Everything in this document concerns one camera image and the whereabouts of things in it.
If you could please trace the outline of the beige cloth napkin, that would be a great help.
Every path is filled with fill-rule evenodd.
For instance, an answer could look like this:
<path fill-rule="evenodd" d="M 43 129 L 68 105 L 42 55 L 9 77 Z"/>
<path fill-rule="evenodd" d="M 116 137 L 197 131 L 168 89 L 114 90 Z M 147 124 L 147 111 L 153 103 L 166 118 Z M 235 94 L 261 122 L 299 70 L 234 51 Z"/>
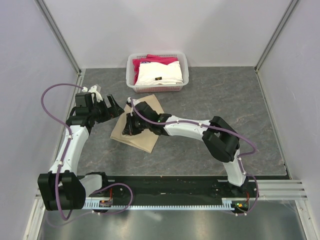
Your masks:
<path fill-rule="evenodd" d="M 148 95 L 139 99 L 133 99 L 133 105 L 139 110 L 146 110 L 149 120 L 157 118 L 163 113 L 163 109 L 155 95 Z M 158 136 L 150 131 L 151 124 L 143 120 L 132 109 L 132 104 L 128 101 L 124 107 L 124 113 L 120 115 L 110 138 L 118 142 L 151 153 Z"/>

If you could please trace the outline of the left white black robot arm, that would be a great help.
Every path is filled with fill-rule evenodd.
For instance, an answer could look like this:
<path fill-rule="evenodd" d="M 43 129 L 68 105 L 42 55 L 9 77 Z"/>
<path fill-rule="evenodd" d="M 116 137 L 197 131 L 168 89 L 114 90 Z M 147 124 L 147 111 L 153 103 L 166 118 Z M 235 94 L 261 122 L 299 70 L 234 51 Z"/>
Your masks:
<path fill-rule="evenodd" d="M 105 173 L 91 172 L 83 178 L 77 176 L 80 156 L 94 125 L 124 113 L 111 94 L 107 100 L 110 105 L 97 91 L 76 94 L 75 106 L 64 121 L 64 140 L 57 159 L 48 173 L 40 174 L 37 179 L 46 210 L 80 210 L 86 197 L 93 192 L 99 197 L 109 193 L 110 185 L 105 181 Z"/>

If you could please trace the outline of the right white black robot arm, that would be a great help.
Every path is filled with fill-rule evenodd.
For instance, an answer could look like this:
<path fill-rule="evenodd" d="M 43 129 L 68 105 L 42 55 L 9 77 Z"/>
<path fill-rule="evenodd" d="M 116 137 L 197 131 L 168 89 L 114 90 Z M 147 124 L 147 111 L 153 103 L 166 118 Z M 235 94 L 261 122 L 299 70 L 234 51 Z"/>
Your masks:
<path fill-rule="evenodd" d="M 180 136 L 202 141 L 214 159 L 222 162 L 227 173 L 229 191 L 235 197 L 247 191 L 246 175 L 237 160 L 240 141 L 235 130 L 221 117 L 189 120 L 168 113 L 157 113 L 146 101 L 128 98 L 123 135 L 136 136 L 149 130 L 157 136 Z"/>

